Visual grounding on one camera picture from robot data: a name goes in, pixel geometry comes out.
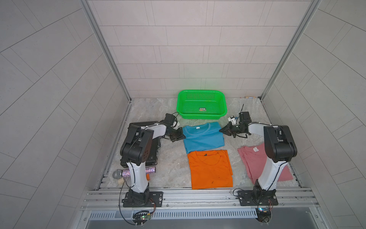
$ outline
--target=black cable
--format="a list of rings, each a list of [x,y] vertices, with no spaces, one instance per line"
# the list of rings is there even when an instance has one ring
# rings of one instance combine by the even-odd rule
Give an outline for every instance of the black cable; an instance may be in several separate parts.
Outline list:
[[[121,193],[122,193],[122,188],[121,188],[121,191],[119,192],[119,199],[118,199],[118,208],[119,208],[119,213],[121,213],[121,216],[122,216],[122,218],[126,221],[126,223],[128,223],[128,224],[131,224],[131,225],[134,225],[134,226],[135,226],[135,224],[132,224],[132,223],[128,222],[128,221],[123,217],[123,215],[122,215],[122,212],[121,212]]]

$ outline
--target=orange object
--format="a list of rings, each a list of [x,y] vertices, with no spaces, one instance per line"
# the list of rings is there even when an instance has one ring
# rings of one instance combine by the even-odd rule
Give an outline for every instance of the orange object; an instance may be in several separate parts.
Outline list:
[[[193,151],[188,154],[192,189],[232,187],[227,150]]]

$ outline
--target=mounting plate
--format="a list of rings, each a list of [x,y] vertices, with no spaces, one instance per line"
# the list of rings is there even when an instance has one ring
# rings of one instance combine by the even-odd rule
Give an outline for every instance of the mounting plate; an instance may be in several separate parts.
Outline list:
[[[266,196],[261,199],[261,202],[258,204],[252,198],[253,191],[238,191],[240,206],[268,206],[268,200],[272,202],[272,205],[278,205],[276,196]]]
[[[161,207],[161,205],[163,203],[163,192],[150,192],[149,198],[153,199],[156,207]],[[151,203],[151,201],[147,202],[147,204],[145,206],[135,205],[134,203],[132,203],[132,199],[128,192],[124,196],[124,199],[126,201],[123,202],[123,207],[154,207],[154,205]]]

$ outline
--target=tiled wall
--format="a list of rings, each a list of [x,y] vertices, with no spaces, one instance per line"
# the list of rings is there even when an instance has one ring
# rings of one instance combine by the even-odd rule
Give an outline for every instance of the tiled wall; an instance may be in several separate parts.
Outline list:
[[[260,96],[309,3],[89,1],[131,97]]]
[[[323,0],[264,99],[332,228],[366,228],[365,42],[366,1]]]
[[[126,96],[78,0],[2,0],[0,31],[0,228],[67,228]]]

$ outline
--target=blue t-shirt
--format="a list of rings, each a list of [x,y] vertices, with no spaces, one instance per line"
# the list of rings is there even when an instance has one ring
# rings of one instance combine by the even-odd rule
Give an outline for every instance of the blue t-shirt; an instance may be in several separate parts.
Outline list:
[[[183,127],[183,134],[186,136],[183,141],[187,154],[192,151],[203,151],[224,146],[224,135],[219,132],[220,129],[218,122]]]

